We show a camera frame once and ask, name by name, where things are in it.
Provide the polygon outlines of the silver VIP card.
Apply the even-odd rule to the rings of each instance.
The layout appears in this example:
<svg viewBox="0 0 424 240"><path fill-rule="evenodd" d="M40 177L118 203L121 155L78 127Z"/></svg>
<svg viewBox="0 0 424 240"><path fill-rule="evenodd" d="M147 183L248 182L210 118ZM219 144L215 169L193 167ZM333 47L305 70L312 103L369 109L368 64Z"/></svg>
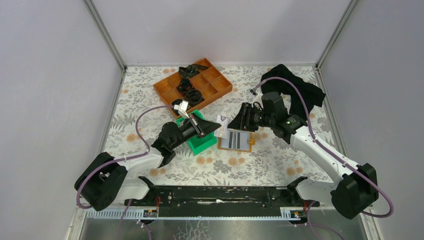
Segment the silver VIP card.
<svg viewBox="0 0 424 240"><path fill-rule="evenodd" d="M214 131L214 136L221 139L227 139L229 135L229 118L223 115L218 115L216 123L220 124L220 127Z"/></svg>

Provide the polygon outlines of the orange leather card holder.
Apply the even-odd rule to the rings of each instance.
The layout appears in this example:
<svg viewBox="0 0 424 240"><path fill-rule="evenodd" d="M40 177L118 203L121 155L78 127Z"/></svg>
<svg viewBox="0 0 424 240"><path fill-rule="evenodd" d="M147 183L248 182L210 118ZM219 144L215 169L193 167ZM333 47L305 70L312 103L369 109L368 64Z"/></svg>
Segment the orange leather card holder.
<svg viewBox="0 0 424 240"><path fill-rule="evenodd" d="M227 138L218 138L217 148L227 151L247 152L252 151L256 141L252 132L230 131Z"/></svg>

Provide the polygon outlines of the white card with magnetic stripe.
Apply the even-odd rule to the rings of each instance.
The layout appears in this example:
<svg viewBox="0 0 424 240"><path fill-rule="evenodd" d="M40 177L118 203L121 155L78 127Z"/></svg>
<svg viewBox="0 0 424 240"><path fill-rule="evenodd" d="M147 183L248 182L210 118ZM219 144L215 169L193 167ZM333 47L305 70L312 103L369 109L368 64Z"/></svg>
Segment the white card with magnetic stripe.
<svg viewBox="0 0 424 240"><path fill-rule="evenodd" d="M230 131L228 139L227 139L227 144L225 145L228 149L233 148L233 138L234 138L234 132Z"/></svg>

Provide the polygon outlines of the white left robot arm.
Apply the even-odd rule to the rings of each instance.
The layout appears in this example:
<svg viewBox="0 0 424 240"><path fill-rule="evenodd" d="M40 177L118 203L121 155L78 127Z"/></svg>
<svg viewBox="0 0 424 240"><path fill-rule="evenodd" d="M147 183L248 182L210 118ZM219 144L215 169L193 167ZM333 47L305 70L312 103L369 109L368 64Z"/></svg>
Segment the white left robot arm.
<svg viewBox="0 0 424 240"><path fill-rule="evenodd" d="M98 154L74 184L77 205L102 211L126 200L138 200L144 206L152 204L155 192L142 173L166 166L176 156L175 148L190 139L202 139L220 127L217 122L194 116L181 126L165 123L149 152L118 159L107 152Z"/></svg>

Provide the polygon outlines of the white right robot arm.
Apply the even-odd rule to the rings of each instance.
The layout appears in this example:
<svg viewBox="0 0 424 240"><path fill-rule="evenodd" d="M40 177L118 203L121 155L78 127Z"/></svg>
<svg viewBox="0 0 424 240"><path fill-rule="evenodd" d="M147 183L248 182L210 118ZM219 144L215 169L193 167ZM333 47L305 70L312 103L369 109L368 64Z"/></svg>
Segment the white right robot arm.
<svg viewBox="0 0 424 240"><path fill-rule="evenodd" d="M331 204L339 214L353 219L379 199L376 190L377 173L368 163L360 165L348 159L310 131L306 120L289 114L283 98L277 92L259 94L253 103L242 103L229 129L256 132L269 128L275 136L302 151L330 177L332 182L300 177L287 191L287 201L293 206L305 200Z"/></svg>

